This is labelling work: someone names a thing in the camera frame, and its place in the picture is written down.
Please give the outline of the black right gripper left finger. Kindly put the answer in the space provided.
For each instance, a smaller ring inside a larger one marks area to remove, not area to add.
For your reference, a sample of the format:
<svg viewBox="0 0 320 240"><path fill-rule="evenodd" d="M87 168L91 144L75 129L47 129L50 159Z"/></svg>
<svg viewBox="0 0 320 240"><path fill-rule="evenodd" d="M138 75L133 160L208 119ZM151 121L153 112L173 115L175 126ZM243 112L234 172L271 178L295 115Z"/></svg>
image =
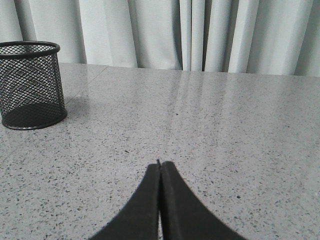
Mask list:
<svg viewBox="0 0 320 240"><path fill-rule="evenodd" d="M93 240L157 240L161 170L147 166L145 175L126 205Z"/></svg>

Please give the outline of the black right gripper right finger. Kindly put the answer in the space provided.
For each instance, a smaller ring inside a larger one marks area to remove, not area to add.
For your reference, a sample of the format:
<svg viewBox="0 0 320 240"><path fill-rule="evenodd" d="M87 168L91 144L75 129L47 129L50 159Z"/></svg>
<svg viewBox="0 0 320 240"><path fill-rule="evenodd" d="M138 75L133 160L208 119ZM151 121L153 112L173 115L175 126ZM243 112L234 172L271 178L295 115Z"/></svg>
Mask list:
<svg viewBox="0 0 320 240"><path fill-rule="evenodd" d="M160 215L165 240L243 240L190 190L173 162L161 166Z"/></svg>

